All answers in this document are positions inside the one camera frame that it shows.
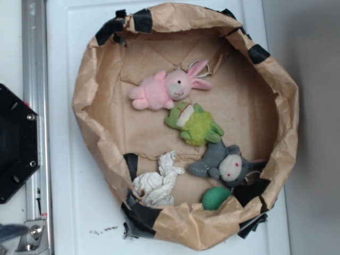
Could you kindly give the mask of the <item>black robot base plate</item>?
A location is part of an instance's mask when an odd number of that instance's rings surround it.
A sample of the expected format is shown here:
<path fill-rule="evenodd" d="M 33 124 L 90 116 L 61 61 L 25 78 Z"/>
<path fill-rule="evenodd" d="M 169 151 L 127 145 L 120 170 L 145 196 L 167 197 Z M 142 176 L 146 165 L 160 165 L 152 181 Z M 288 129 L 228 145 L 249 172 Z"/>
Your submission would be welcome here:
<path fill-rule="evenodd" d="M 1 204 L 39 168 L 38 115 L 1 84 Z"/>

